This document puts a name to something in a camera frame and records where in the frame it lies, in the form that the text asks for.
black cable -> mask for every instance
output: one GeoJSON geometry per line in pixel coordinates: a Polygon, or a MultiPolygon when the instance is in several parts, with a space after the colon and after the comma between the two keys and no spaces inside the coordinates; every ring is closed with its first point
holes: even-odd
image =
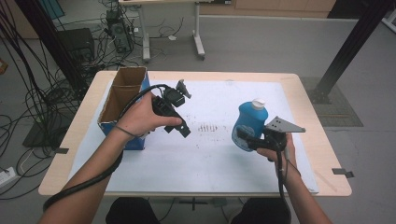
{"type": "MultiPolygon", "coordinates": [[[[0,127],[0,129],[1,130],[4,130],[4,132],[0,135],[0,139],[3,139],[4,138],[4,140],[1,142],[1,144],[0,144],[0,148],[2,148],[4,145],[5,145],[5,143],[6,142],[8,142],[8,139],[10,138],[10,130],[11,130],[11,127],[12,127],[12,119],[11,119],[11,117],[10,116],[8,116],[8,115],[0,115],[0,118],[1,117],[4,117],[4,118],[7,118],[8,119],[8,121],[9,121],[9,123],[8,124],[5,124],[5,125],[2,125],[1,127],[0,127]]],[[[4,154],[4,152],[5,152],[6,150],[4,149],[2,152],[1,152],[1,154],[0,154],[0,157],[4,154]]]]}
{"type": "Polygon", "coordinates": [[[267,136],[276,146],[276,157],[277,157],[277,168],[276,168],[276,173],[277,173],[277,185],[279,188],[279,194],[280,194],[280,198],[282,199],[283,203],[285,204],[285,207],[287,209],[288,212],[288,223],[291,223],[291,212],[290,212],[290,208],[289,208],[289,204],[286,201],[285,198],[285,191],[283,190],[283,185],[285,184],[285,179],[284,176],[282,174],[283,171],[283,160],[282,160],[282,148],[279,145],[279,143],[271,136],[267,136]]]}
{"type": "MultiPolygon", "coordinates": [[[[0,11],[0,15],[1,15],[2,17],[5,17],[5,15],[4,15],[1,11],[0,11]]],[[[9,34],[7,33],[6,29],[4,28],[4,26],[2,25],[1,22],[0,22],[0,30],[2,30],[3,34],[5,35],[5,37],[6,37],[8,40],[11,39],[11,37],[9,36],[9,34]]],[[[17,34],[17,37],[20,37],[20,38],[21,38],[21,41],[22,41],[23,43],[25,43],[24,40],[23,40],[23,38],[21,37],[21,35],[16,31],[15,27],[12,27],[12,30],[14,30],[15,33],[17,34]]],[[[37,92],[40,94],[40,96],[42,97],[42,100],[43,100],[44,102],[46,102],[46,98],[45,98],[44,95],[42,95],[41,92],[39,91],[40,89],[38,88],[38,85],[37,85],[37,83],[35,82],[35,77],[34,77],[34,75],[33,75],[33,71],[32,71],[32,69],[30,68],[29,63],[27,62],[27,59],[26,59],[26,57],[24,56],[23,52],[21,51],[20,48],[18,48],[18,46],[16,45],[16,43],[14,43],[13,41],[8,41],[8,42],[9,42],[9,44],[14,48],[14,50],[17,52],[17,54],[21,57],[22,62],[25,64],[26,72],[27,72],[28,77],[30,78],[31,83],[33,84],[33,86],[34,86],[34,88],[37,90],[37,92]]]]}
{"type": "Polygon", "coordinates": [[[9,170],[4,169],[3,167],[0,166],[0,170],[4,171],[6,174],[9,173],[9,170]]]}
{"type": "Polygon", "coordinates": [[[5,142],[1,144],[1,147],[4,146],[4,149],[3,149],[3,151],[0,153],[0,157],[2,157],[2,156],[4,155],[4,153],[6,153],[7,147],[8,147],[8,144],[9,144],[9,141],[11,140],[11,136],[12,136],[12,134],[14,134],[15,128],[17,127],[17,124],[19,123],[19,121],[20,121],[20,119],[17,119],[16,122],[15,122],[15,124],[13,125],[13,127],[12,127],[12,123],[13,123],[14,121],[11,121],[11,122],[10,122],[9,128],[12,127],[12,130],[11,130],[11,132],[9,133],[9,136],[7,137],[7,139],[5,140],[5,142]]]}
{"type": "Polygon", "coordinates": [[[9,192],[12,188],[14,188],[24,177],[27,173],[29,173],[30,170],[32,170],[35,166],[37,166],[40,162],[42,162],[43,160],[40,160],[38,162],[36,162],[34,165],[32,165],[23,175],[21,175],[21,177],[8,189],[6,189],[5,191],[0,193],[1,195],[4,195],[5,193],[9,192]]]}
{"type": "MultiPolygon", "coordinates": [[[[119,118],[117,120],[120,120],[120,118],[125,114],[125,112],[134,104],[137,102],[137,100],[139,100],[141,97],[143,97],[146,93],[148,93],[149,91],[152,91],[156,88],[169,88],[167,85],[164,84],[160,84],[160,85],[154,85],[151,87],[148,87],[144,90],[142,90],[141,92],[139,92],[128,104],[127,106],[124,107],[124,109],[121,111],[119,118]]],[[[53,195],[52,197],[50,197],[43,205],[43,210],[46,211],[51,205],[53,205],[54,203],[58,202],[59,200],[61,200],[64,197],[67,197],[71,194],[74,194],[80,190],[86,189],[94,184],[99,183],[100,181],[104,180],[105,178],[107,178],[108,176],[110,176],[120,165],[122,160],[122,152],[121,154],[117,157],[117,159],[114,161],[114,163],[108,167],[106,170],[104,170],[101,174],[99,174],[98,176],[89,179],[87,181],[84,181],[78,185],[75,185],[74,187],[71,187],[69,189],[64,189],[62,191],[60,191],[59,193],[53,195]]]]}
{"type": "Polygon", "coordinates": [[[242,202],[242,199],[241,199],[241,198],[238,198],[238,200],[239,200],[239,202],[240,202],[241,204],[245,205],[245,203],[242,202]]]}
{"type": "Polygon", "coordinates": [[[172,200],[171,206],[169,207],[168,212],[165,214],[165,216],[162,217],[160,220],[158,220],[159,222],[163,221],[164,219],[166,219],[166,218],[168,217],[168,215],[169,215],[169,213],[171,212],[172,207],[173,207],[173,205],[174,205],[174,203],[175,203],[175,199],[176,199],[176,198],[174,198],[174,199],[172,200]]]}
{"type": "Polygon", "coordinates": [[[229,222],[229,220],[228,220],[228,218],[227,218],[227,216],[225,215],[225,212],[224,212],[224,207],[222,206],[221,207],[221,213],[223,214],[223,216],[224,216],[224,219],[227,221],[227,223],[229,222]]]}
{"type": "Polygon", "coordinates": [[[83,22],[83,21],[100,21],[101,19],[87,19],[87,20],[81,20],[81,21],[70,21],[70,22],[63,22],[60,25],[57,25],[56,28],[61,27],[61,26],[66,26],[66,25],[70,25],[70,24],[74,24],[74,23],[79,23],[79,22],[83,22]]]}
{"type": "Polygon", "coordinates": [[[10,198],[0,198],[0,200],[5,201],[5,200],[11,200],[11,199],[20,198],[20,197],[32,192],[33,190],[37,189],[38,187],[40,187],[40,185],[35,186],[33,189],[28,190],[27,192],[24,192],[23,194],[20,194],[20,195],[17,195],[17,196],[13,196],[13,197],[10,197],[10,198]]]}

hand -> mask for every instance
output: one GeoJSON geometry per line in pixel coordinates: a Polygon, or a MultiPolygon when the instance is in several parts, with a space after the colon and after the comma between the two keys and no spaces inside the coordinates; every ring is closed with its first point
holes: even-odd
{"type": "MultiPolygon", "coordinates": [[[[289,161],[290,163],[294,166],[297,167],[297,161],[296,161],[296,154],[295,154],[295,146],[293,144],[293,136],[291,133],[286,133],[286,140],[287,144],[286,147],[289,150],[289,161]]],[[[276,152],[267,148],[257,148],[257,153],[260,155],[272,160],[275,162],[275,168],[277,169],[277,155],[276,152]]],[[[285,176],[285,171],[286,171],[286,158],[285,158],[285,151],[282,151],[282,169],[283,169],[283,176],[285,176]]]]}
{"type": "Polygon", "coordinates": [[[181,118],[156,115],[152,111],[152,99],[154,97],[151,92],[145,94],[139,102],[128,109],[117,123],[117,126],[133,135],[142,135],[160,126],[177,126],[181,124],[181,118]]]}

plastic bottle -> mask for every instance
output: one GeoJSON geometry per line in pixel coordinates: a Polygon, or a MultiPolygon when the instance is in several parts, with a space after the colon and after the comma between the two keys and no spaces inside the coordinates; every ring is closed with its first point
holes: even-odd
{"type": "Polygon", "coordinates": [[[252,102],[241,104],[239,106],[239,118],[233,126],[233,142],[245,151],[252,151],[252,149],[248,148],[248,144],[237,136],[236,130],[241,129],[250,136],[260,138],[267,119],[268,111],[265,109],[263,99],[257,98],[252,102]]]}

metal bracket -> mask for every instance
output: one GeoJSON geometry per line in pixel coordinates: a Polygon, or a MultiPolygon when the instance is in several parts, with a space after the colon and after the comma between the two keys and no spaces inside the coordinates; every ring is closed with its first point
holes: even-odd
{"type": "Polygon", "coordinates": [[[278,133],[305,133],[305,128],[285,121],[278,116],[265,125],[265,128],[278,133]]]}

cardboard box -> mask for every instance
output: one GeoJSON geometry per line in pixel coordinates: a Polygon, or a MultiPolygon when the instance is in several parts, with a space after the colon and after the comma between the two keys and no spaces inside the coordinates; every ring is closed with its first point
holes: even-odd
{"type": "MultiPolygon", "coordinates": [[[[110,133],[123,108],[143,89],[149,87],[146,67],[123,67],[117,72],[110,87],[98,124],[103,133],[110,133]]],[[[145,138],[134,138],[125,146],[126,150],[144,149],[145,138]]]]}
{"type": "Polygon", "coordinates": [[[8,68],[8,64],[0,59],[0,75],[3,75],[8,68]]]}

